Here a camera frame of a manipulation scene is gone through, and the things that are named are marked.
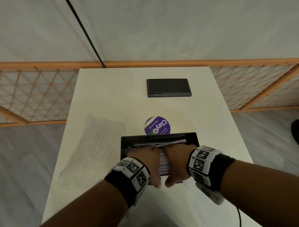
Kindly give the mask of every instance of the gray wall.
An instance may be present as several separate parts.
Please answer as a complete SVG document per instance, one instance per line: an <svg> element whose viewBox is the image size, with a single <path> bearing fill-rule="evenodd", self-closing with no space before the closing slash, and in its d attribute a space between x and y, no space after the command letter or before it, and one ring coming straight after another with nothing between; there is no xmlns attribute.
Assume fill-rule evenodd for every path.
<svg viewBox="0 0 299 227"><path fill-rule="evenodd" d="M103 60L299 57L297 0L71 0ZM64 0L1 0L0 62L95 61Z"/></svg>

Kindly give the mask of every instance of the purple circular sticker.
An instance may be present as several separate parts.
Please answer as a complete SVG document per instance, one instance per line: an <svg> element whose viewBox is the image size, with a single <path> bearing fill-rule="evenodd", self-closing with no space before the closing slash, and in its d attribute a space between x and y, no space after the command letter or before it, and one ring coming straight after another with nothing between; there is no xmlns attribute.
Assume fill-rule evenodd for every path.
<svg viewBox="0 0 299 227"><path fill-rule="evenodd" d="M170 134L170 125L165 118L154 116L146 121L144 131L146 135Z"/></svg>

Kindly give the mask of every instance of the wrist strap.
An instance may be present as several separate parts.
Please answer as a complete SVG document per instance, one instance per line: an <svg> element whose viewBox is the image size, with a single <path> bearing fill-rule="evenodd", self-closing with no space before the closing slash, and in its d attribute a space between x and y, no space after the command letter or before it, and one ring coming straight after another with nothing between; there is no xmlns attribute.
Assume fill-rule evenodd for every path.
<svg viewBox="0 0 299 227"><path fill-rule="evenodd" d="M220 150L200 146L191 152L187 171L195 181L211 191L219 192L224 172L234 161L234 158L224 155Z"/></svg>
<svg viewBox="0 0 299 227"><path fill-rule="evenodd" d="M150 179L148 168L136 158L124 158L105 177L123 195L128 208L136 205Z"/></svg>

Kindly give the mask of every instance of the gray floor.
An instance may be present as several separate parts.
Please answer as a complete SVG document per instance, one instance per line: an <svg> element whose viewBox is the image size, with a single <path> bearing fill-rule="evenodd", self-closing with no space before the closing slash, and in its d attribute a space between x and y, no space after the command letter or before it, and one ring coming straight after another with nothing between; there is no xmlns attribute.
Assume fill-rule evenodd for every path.
<svg viewBox="0 0 299 227"><path fill-rule="evenodd" d="M290 134L299 111L234 113L255 164L299 175L299 146ZM0 128L0 227L42 220L65 125Z"/></svg>

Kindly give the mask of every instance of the black shoe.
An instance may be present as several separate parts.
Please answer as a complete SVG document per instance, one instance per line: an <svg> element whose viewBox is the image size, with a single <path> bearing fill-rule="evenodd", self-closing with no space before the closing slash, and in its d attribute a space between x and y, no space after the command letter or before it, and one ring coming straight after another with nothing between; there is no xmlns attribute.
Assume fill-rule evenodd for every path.
<svg viewBox="0 0 299 227"><path fill-rule="evenodd" d="M292 123L291 132L294 140L299 144L299 119Z"/></svg>

